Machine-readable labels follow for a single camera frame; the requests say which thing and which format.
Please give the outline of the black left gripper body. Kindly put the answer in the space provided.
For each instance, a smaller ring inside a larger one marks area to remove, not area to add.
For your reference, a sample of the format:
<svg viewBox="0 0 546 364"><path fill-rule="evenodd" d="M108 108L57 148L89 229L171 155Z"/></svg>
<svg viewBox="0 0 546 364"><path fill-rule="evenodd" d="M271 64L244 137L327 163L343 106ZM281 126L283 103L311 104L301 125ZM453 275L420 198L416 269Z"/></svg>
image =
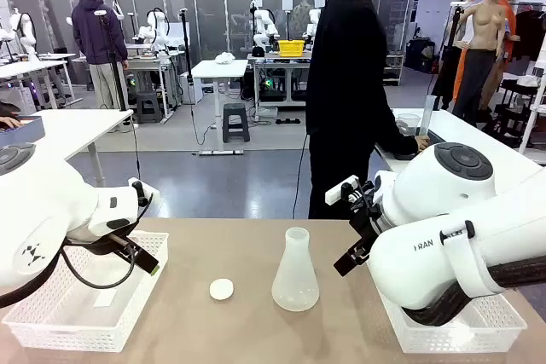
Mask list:
<svg viewBox="0 0 546 364"><path fill-rule="evenodd" d="M127 236L128 233L129 231L125 229L114 231L110 234L102 236L96 242L96 254L107 255L109 253L120 251L122 254L128 255L129 252L126 250L127 247L130 247L133 251L138 252L140 246Z"/></svg>

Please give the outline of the translucent plastic conical flask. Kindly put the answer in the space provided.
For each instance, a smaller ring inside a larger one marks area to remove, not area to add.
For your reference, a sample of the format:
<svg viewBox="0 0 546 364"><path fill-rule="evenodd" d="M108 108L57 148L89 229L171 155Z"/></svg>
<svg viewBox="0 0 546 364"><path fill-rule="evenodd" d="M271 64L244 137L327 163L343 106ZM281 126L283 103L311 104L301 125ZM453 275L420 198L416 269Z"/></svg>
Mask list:
<svg viewBox="0 0 546 364"><path fill-rule="evenodd" d="M290 312L311 309L320 296L309 250L310 234L300 227L285 233L285 249L271 287L276 304Z"/></svg>

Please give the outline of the white round flask cap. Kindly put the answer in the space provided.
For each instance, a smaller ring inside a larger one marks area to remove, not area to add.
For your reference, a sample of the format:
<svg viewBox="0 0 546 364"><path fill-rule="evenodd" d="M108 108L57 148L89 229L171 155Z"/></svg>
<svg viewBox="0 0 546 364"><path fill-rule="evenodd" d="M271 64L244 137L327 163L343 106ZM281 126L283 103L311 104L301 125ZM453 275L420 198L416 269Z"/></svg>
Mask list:
<svg viewBox="0 0 546 364"><path fill-rule="evenodd" d="M216 301L229 299L233 295L234 290L233 282L227 278L216 279L209 286L209 294Z"/></svg>

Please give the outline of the white perforated plastic basket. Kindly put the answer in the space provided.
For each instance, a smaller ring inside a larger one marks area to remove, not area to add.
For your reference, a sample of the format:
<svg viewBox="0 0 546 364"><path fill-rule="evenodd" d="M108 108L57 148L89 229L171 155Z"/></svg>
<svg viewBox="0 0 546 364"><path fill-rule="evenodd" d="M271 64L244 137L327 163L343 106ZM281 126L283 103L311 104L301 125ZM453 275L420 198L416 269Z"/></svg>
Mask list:
<svg viewBox="0 0 546 364"><path fill-rule="evenodd" d="M398 343L408 354L489 354L510 350L527 324L503 295L474 299L443 326L412 321L380 295Z"/></svg>
<svg viewBox="0 0 546 364"><path fill-rule="evenodd" d="M77 280L61 259L47 282L11 308L2 323L21 346L119 353L168 261L167 233L137 230L131 239L159 262L154 274L134 268L120 286L97 290Z"/></svg>

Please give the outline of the clear graduated cylinder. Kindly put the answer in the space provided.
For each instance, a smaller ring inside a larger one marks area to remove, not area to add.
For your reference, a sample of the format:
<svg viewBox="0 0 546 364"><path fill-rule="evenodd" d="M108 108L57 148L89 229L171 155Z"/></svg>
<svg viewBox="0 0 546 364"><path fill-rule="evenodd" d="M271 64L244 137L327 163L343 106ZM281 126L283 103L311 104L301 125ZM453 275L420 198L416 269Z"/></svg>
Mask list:
<svg viewBox="0 0 546 364"><path fill-rule="evenodd" d="M437 97L435 95L428 95L425 101L425 106L423 109L423 115L421 118L421 125L419 128L418 136L428 136L429 125L432 119L434 105L436 103Z"/></svg>

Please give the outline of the person's right forearm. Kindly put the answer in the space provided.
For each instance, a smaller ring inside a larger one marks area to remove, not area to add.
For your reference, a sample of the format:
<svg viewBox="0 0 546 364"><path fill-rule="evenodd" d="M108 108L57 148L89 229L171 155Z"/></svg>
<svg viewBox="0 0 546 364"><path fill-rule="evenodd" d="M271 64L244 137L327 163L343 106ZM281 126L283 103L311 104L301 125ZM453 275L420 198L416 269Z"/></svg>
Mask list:
<svg viewBox="0 0 546 364"><path fill-rule="evenodd" d="M418 143L413 136L405 136L395 123L380 129L375 143L389 153L411 155L418 153Z"/></svg>

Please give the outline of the person in black sweater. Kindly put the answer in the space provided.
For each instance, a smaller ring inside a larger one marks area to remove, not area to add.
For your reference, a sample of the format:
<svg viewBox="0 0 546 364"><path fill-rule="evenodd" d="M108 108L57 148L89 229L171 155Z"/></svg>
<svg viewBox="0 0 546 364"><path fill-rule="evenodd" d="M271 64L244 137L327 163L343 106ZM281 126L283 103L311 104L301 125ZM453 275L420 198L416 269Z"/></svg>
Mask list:
<svg viewBox="0 0 546 364"><path fill-rule="evenodd" d="M383 85L387 42L372 0L327 0L317 24L305 126L311 164L310 219L347 220L325 193L349 176L366 182L381 128L395 123Z"/></svg>

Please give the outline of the grey plastic step stool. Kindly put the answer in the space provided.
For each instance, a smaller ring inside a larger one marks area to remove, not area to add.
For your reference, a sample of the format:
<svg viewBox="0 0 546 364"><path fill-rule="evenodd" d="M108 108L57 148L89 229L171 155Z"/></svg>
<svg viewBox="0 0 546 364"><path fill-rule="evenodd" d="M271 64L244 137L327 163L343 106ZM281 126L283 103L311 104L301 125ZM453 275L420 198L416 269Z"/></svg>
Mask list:
<svg viewBox="0 0 546 364"><path fill-rule="evenodd" d="M246 106L243 103L226 103L223 111L223 142L229 142L231 137L251 141Z"/></svg>
<svg viewBox="0 0 546 364"><path fill-rule="evenodd" d="M163 119L156 92L136 94L136 119L139 124L159 123Z"/></svg>

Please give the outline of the grey blue box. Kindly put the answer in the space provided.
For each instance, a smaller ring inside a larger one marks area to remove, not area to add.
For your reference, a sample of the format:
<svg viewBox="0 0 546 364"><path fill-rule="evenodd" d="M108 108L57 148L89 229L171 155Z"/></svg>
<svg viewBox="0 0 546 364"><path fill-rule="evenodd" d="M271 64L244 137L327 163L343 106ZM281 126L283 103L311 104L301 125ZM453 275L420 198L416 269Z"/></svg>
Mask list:
<svg viewBox="0 0 546 364"><path fill-rule="evenodd" d="M21 143L34 143L45 136L44 122L40 116L25 116L21 127L4 128L0 124L0 147Z"/></svg>

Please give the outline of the black luggage bags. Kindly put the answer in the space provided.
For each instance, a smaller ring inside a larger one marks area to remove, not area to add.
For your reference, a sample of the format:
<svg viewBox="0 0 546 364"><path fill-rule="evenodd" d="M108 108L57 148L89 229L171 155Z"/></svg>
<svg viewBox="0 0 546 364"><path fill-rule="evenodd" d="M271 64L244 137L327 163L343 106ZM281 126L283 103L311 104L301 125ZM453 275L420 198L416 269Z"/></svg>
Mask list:
<svg viewBox="0 0 546 364"><path fill-rule="evenodd" d="M435 48L435 42L430 38L410 39L406 44L404 65L419 72L430 73Z"/></svg>

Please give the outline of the yellow plastic basket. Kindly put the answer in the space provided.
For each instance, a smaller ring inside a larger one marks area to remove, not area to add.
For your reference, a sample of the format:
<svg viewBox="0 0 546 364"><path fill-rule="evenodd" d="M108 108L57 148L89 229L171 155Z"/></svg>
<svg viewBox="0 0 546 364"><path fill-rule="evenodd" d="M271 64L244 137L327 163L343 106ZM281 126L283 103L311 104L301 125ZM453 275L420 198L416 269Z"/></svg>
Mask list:
<svg viewBox="0 0 546 364"><path fill-rule="evenodd" d="M282 59L301 58L305 51L305 40L279 40L279 56Z"/></svg>

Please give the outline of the small white standing desk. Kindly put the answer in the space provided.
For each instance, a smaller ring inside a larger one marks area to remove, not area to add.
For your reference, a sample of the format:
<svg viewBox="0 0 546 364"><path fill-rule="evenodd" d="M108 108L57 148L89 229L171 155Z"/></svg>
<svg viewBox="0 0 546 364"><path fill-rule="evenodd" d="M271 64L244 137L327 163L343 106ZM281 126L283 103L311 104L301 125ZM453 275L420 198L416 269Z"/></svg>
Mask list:
<svg viewBox="0 0 546 364"><path fill-rule="evenodd" d="M203 60L189 71L192 74L192 78L212 80L213 87L218 147L211 150L200 150L198 152L200 156L237 156L244 154L244 151L240 149L224 149L223 114L220 107L218 84L221 80L227 81L232 78L241 78L246 71L247 63L248 60L233 60L229 64L219 64L214 60Z"/></svg>

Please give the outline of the person in purple hoodie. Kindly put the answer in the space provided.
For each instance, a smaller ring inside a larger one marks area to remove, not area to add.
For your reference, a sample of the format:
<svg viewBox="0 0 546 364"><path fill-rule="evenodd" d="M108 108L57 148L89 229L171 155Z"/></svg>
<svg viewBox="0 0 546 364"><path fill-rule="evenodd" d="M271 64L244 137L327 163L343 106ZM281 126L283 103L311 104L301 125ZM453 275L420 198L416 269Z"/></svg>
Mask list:
<svg viewBox="0 0 546 364"><path fill-rule="evenodd" d="M71 14L73 37L89 65L99 108L120 109L128 104L124 83L117 84L112 68L123 75L128 51L120 21L104 0L79 0Z"/></svg>

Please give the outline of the beige bare mannequin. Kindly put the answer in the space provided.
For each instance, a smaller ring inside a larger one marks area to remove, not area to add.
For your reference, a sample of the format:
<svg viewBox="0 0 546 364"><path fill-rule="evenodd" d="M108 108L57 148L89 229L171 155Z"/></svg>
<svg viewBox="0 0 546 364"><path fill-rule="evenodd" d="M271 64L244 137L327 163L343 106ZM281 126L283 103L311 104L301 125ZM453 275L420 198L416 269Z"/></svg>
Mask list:
<svg viewBox="0 0 546 364"><path fill-rule="evenodd" d="M473 20L473 37L464 59L462 81L452 114L475 126L482 89L502 51L505 9L500 0L482 0L462 14L459 26Z"/></svg>

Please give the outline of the hanging black garment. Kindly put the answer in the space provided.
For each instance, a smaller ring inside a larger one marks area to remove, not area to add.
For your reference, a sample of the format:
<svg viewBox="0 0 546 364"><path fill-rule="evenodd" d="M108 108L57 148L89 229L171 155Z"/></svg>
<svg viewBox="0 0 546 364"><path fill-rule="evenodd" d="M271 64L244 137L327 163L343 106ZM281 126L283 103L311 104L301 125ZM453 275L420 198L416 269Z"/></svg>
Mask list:
<svg viewBox="0 0 546 364"><path fill-rule="evenodd" d="M512 57L516 60L528 57L536 61L546 34L546 11L527 10L518 13L516 25L520 41L514 43Z"/></svg>

